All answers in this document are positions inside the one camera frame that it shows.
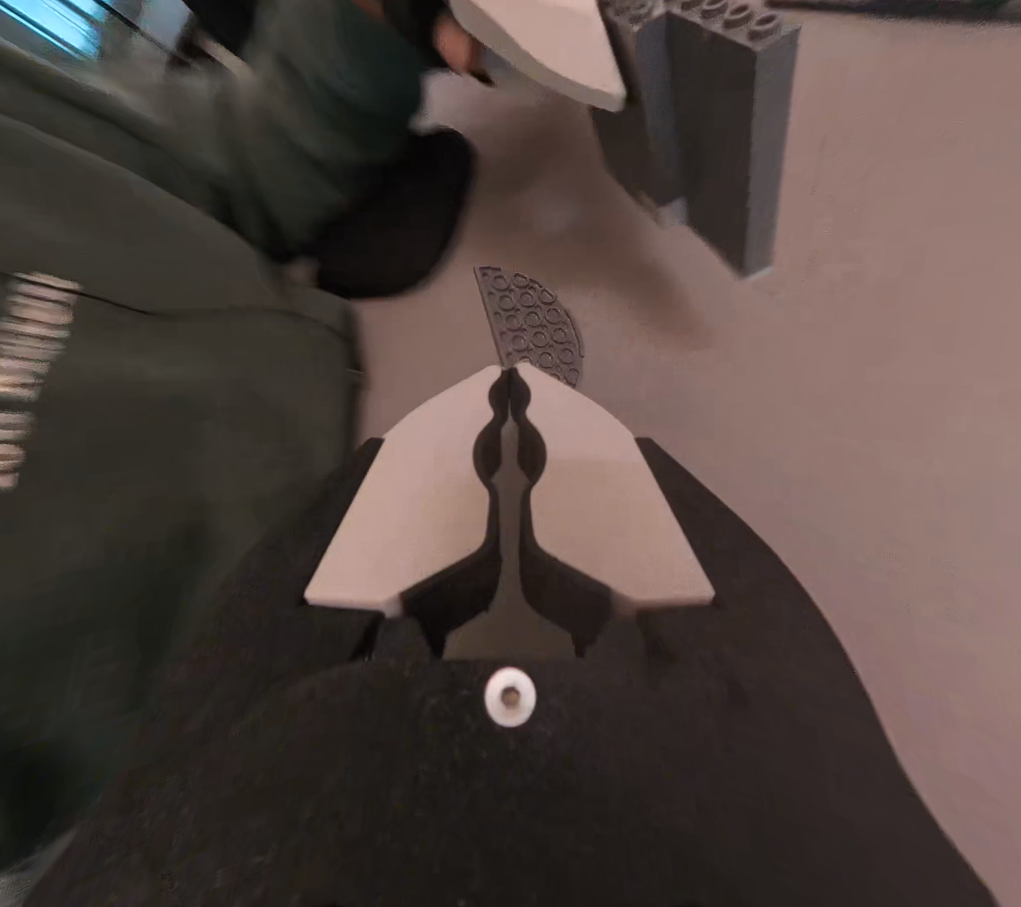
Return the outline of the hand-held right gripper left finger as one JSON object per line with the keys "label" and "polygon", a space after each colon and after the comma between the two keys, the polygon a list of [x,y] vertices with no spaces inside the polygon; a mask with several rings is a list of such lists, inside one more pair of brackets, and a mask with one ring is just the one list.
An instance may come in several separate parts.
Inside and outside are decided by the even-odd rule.
{"label": "hand-held right gripper left finger", "polygon": [[415,620],[440,657],[501,575],[504,369],[489,366],[367,441],[340,523],[304,590],[317,608]]}

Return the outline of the dark grey half-round plate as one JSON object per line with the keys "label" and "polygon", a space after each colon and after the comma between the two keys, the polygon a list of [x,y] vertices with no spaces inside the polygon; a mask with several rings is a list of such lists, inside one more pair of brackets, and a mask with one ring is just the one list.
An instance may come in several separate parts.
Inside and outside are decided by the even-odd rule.
{"label": "dark grey half-round plate", "polygon": [[530,364],[576,390],[584,346],[572,313],[557,294],[524,273],[477,266],[474,276],[497,362],[504,369]]}

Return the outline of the person's left forearm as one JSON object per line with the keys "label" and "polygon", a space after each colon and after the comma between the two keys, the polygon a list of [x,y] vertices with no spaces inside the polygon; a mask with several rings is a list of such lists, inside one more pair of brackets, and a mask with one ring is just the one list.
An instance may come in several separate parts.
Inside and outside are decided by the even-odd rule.
{"label": "person's left forearm", "polygon": [[290,262],[405,156],[423,75],[354,0],[262,0],[239,71],[173,73],[155,103],[203,206]]}

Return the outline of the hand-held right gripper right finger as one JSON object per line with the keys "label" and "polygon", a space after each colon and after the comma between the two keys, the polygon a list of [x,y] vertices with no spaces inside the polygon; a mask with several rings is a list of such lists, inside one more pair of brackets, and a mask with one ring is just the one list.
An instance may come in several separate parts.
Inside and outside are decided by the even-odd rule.
{"label": "hand-held right gripper right finger", "polygon": [[526,479],[518,568],[526,602],[579,658],[610,622],[716,595],[636,436],[532,365],[508,371]]}

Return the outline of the grey stepped brick wall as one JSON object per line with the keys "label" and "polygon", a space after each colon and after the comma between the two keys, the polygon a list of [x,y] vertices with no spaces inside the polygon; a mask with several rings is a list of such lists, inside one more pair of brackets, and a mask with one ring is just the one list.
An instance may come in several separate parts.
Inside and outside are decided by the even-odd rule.
{"label": "grey stepped brick wall", "polygon": [[625,85],[591,108],[607,172],[737,276],[773,262],[799,23],[734,0],[597,0]]}

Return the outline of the person's green sweatshirt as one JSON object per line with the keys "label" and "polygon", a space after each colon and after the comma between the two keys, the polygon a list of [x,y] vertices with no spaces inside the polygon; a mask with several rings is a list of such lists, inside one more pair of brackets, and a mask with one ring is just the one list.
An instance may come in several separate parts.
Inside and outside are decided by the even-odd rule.
{"label": "person's green sweatshirt", "polygon": [[350,448],[350,313],[203,206],[162,82],[136,105],[2,46],[2,875],[72,831]]}

